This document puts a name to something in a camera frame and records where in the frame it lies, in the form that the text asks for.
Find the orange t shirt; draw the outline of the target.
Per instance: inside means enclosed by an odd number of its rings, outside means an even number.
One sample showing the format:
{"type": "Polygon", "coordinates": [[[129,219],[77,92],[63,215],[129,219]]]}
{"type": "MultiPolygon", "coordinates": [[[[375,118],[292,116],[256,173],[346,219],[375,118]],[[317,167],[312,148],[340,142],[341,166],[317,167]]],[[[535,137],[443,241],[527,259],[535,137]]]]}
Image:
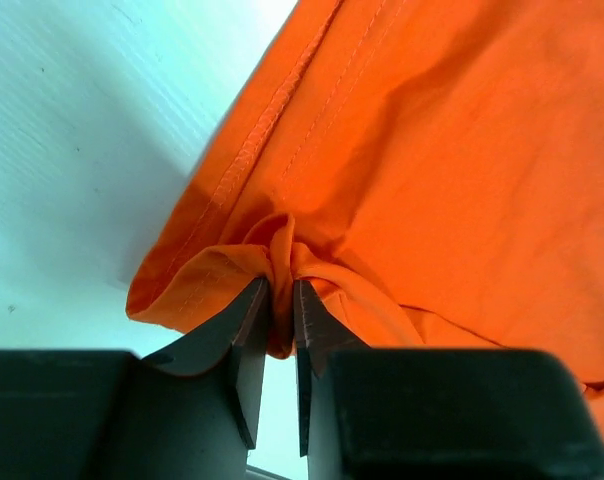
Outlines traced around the orange t shirt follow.
{"type": "Polygon", "coordinates": [[[604,437],[604,1],[302,1],[131,283],[188,332],[255,278],[378,347],[536,348],[604,437]]]}

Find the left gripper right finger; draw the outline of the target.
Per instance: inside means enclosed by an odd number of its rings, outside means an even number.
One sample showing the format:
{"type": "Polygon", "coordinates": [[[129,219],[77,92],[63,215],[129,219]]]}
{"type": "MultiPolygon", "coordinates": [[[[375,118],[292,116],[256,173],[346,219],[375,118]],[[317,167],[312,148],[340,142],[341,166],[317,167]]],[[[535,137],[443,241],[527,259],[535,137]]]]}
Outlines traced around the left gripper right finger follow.
{"type": "Polygon", "coordinates": [[[340,435],[328,373],[329,357],[367,345],[325,307],[313,285],[298,280],[293,288],[300,455],[310,479],[341,479],[340,435]]]}

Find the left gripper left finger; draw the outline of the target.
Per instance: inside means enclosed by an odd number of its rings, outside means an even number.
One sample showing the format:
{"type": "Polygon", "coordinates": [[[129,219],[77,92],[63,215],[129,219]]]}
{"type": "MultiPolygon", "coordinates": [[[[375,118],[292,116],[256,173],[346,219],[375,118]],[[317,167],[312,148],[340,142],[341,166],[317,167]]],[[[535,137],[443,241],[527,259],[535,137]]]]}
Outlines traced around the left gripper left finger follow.
{"type": "Polygon", "coordinates": [[[269,322],[269,285],[255,279],[204,324],[130,359],[87,478],[244,478],[257,443],[269,322]]]}

